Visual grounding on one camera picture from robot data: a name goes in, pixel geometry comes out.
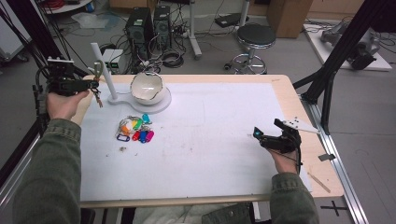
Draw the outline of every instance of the round white base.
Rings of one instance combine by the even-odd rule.
[[[132,94],[118,94],[118,98],[116,100],[114,100],[110,94],[108,96],[107,100],[111,105],[120,105],[120,104],[130,105],[137,112],[140,112],[143,114],[145,114],[145,113],[146,114],[157,114],[157,113],[160,113],[161,111],[164,111],[171,104],[172,95],[171,95],[171,92],[169,91],[169,89],[167,89],[165,97],[163,97],[163,99],[155,105],[142,105],[134,99]]]

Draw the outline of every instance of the person's left hand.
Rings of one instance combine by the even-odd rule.
[[[89,91],[82,91],[72,96],[62,96],[50,92],[47,96],[47,111],[51,119],[68,119],[76,115],[78,103],[88,96]]]

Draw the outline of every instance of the green jacket sleeve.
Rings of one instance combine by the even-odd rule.
[[[14,224],[80,222],[80,135],[76,123],[49,122],[15,193]]]
[[[298,175],[278,174],[272,181],[270,210],[273,224],[319,223],[314,199]]]

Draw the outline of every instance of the stool wheel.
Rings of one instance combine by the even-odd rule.
[[[224,64],[224,69],[227,70],[227,71],[230,70],[231,67],[232,67],[232,65],[230,63]]]

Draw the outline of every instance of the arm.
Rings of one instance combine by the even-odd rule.
[[[33,148],[32,159],[15,193],[14,223],[80,222],[81,129],[69,119],[86,95],[87,92],[72,97],[49,94],[51,121]]]
[[[319,223],[314,199],[297,175],[296,152],[279,155],[269,150],[279,174],[273,176],[273,190],[270,198],[272,223]]]

